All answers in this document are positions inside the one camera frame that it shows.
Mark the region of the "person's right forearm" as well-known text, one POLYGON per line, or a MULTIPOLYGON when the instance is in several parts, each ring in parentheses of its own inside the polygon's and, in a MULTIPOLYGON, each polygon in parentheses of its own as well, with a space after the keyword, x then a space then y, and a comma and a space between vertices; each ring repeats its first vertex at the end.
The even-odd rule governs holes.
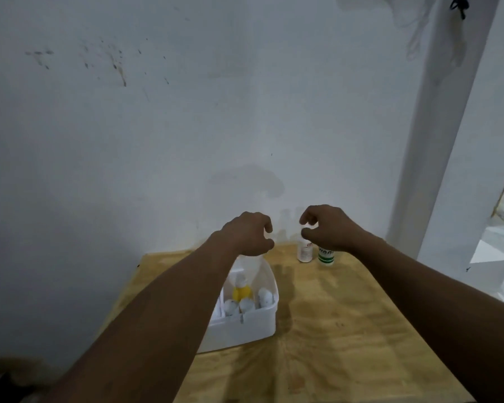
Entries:
POLYGON ((504 403, 504 302, 366 231, 350 253, 478 403, 504 403))

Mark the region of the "white bottle with red label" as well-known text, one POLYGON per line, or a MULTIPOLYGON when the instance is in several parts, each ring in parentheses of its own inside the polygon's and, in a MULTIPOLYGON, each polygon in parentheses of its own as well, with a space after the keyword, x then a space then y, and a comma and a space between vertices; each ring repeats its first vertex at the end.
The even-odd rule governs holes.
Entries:
POLYGON ((301 263, 310 263, 313 260, 314 245, 310 240, 298 238, 297 242, 297 260, 301 263))

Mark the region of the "yellow bottle with white cap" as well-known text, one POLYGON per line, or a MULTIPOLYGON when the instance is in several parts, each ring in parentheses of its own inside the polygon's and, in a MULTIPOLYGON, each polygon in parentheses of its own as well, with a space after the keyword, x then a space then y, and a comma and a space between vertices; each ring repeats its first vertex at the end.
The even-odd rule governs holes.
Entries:
POLYGON ((248 279, 242 272, 239 272, 235 275, 232 298, 238 303, 240 303, 240 301, 243 299, 254 300, 254 294, 251 287, 249 286, 248 279))

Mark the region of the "person's left hand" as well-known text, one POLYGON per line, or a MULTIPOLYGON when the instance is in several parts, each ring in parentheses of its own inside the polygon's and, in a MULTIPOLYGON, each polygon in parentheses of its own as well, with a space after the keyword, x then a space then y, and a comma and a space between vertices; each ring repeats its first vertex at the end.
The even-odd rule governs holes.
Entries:
POLYGON ((220 231, 225 249, 235 256, 254 256, 254 241, 270 238, 273 227, 269 216, 261 212, 243 212, 226 223, 220 231))

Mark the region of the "white vertical post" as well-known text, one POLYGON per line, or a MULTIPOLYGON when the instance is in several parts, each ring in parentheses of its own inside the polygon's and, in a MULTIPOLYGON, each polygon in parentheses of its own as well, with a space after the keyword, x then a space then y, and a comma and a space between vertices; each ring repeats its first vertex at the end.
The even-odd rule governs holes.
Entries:
POLYGON ((500 0, 425 0, 408 46, 417 56, 431 21, 386 241, 417 258, 500 0))

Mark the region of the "person's right hand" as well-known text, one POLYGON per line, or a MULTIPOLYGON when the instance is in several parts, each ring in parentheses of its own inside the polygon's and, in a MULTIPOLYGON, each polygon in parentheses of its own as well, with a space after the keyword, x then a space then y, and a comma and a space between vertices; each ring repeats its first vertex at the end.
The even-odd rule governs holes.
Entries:
POLYGON ((318 228, 320 240, 315 245, 334 251, 352 252, 365 234, 341 208, 326 204, 307 207, 299 223, 303 227, 318 228))

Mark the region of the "person's left forearm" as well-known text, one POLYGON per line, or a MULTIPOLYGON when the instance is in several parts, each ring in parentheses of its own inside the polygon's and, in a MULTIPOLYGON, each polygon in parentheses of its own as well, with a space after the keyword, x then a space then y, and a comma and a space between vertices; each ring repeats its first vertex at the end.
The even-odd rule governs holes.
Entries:
POLYGON ((41 403, 172 403, 239 253, 215 232, 145 287, 41 403))

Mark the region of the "white plastic storage box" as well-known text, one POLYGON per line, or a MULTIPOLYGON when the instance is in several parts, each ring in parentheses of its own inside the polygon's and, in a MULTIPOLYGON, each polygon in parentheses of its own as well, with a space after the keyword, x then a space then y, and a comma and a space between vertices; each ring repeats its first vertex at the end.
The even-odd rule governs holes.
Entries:
POLYGON ((258 341, 274 335, 279 291, 270 264, 263 256, 239 256, 234 262, 216 301, 208 328, 197 353, 212 352, 258 341), (233 317, 225 317, 223 303, 233 299, 235 275, 242 272, 254 294, 256 310, 233 317), (257 292, 265 287, 275 297, 268 308, 259 308, 257 292))

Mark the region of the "white cardboard box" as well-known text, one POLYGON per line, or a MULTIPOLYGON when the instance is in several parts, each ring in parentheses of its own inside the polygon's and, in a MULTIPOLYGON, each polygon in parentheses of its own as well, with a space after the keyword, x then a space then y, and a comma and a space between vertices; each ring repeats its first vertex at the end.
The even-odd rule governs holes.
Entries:
POLYGON ((500 292, 504 282, 504 252, 480 240, 462 281, 488 294, 500 292))

